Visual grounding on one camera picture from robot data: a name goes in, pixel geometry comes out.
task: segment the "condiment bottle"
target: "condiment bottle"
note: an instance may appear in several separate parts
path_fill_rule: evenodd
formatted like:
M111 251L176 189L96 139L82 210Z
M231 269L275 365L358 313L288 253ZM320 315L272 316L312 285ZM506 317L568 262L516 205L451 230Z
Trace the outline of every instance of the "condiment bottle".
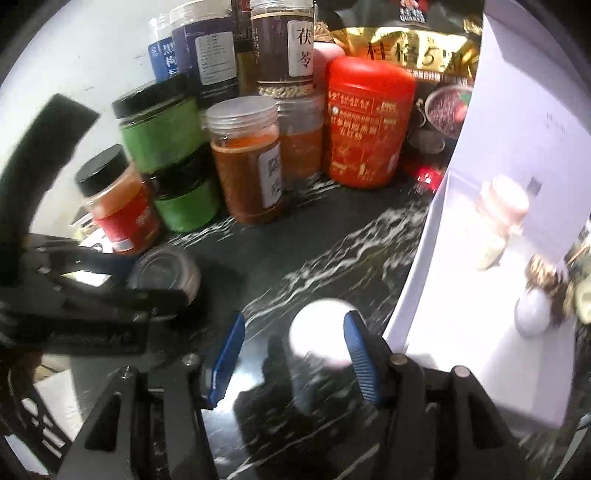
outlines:
M156 240L160 221L121 145L89 160L74 180L85 197L86 209L105 231L114 251L137 254Z
M251 0L260 95L293 98L314 91L313 0Z
M276 101L226 100L207 110L206 122L230 214L240 223L273 220L283 192Z
M281 169L286 187L320 171L324 95L277 99Z
M328 64L327 83L328 174L350 187L384 187L398 165L415 79L388 61L339 57Z

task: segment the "glass jar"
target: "glass jar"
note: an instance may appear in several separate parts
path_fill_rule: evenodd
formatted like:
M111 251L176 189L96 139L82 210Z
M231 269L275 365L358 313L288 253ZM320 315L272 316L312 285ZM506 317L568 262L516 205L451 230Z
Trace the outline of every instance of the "glass jar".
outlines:
M251 0L260 95L293 98L314 90L313 0Z
M170 25L178 70L189 77L190 93L202 108L239 93L234 53L234 19L229 2L196 0L173 8Z
M113 103L132 159L152 188L166 226L190 232L219 211L221 198L195 99L182 74L150 83Z
M142 178L114 145L89 160L74 178L85 208L104 231L113 250L138 254L157 238L160 221Z
M320 171L324 95L277 99L281 166L287 187Z

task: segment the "clear plastic jar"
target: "clear plastic jar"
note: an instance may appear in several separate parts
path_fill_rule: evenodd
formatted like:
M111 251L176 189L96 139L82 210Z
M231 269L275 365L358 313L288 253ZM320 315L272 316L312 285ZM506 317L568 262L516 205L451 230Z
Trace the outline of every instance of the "clear plastic jar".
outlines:
M154 243L160 221L141 176L127 161L121 145L84 164L75 182L85 197L85 208L105 231L114 251L137 254Z
M320 171L324 95L277 99L283 179L287 187Z
M313 0L251 0L260 95L293 98L314 91Z
M226 100L207 110L206 123L230 214L240 223L273 220L283 193L276 101Z

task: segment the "red tin can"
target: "red tin can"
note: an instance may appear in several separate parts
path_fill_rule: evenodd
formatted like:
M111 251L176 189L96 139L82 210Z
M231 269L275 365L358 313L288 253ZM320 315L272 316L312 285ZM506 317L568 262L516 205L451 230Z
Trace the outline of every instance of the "red tin can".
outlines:
M388 61L341 57L327 69L326 173L349 187L383 187L398 165L416 81Z

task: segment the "plastic container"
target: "plastic container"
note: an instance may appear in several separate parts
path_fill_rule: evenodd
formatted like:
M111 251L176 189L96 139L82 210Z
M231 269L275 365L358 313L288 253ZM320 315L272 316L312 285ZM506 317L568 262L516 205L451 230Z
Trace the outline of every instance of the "plastic container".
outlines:
M201 286L201 272L184 249L165 245L138 260L127 286L139 290L182 290L191 303Z
M320 171L324 95L277 99L281 167L287 187Z
M141 173L179 162L207 141L186 82L178 74L147 83L113 103L125 146Z
M314 91L313 0L251 0L260 95L293 98Z
M177 64L201 107L239 95L229 2L197 0L170 11Z
M164 223L175 232L205 225L221 207L211 152L185 86L180 74L113 104L125 145L149 181Z
M326 91L326 64L344 56L345 51L336 43L314 42L314 84L318 90Z
M230 214L240 223L273 220L283 193L276 101L226 100L207 110L206 119Z
M340 57L327 69L328 174L350 187L383 187L398 165L416 81L388 61Z
M148 46L148 53L150 54L156 81L161 82L178 72L172 29L170 28L168 15L159 15L152 18L148 25L152 36L152 43Z
M85 208L105 231L114 251L137 254L156 240L160 221L121 145L89 160L74 180L85 197Z

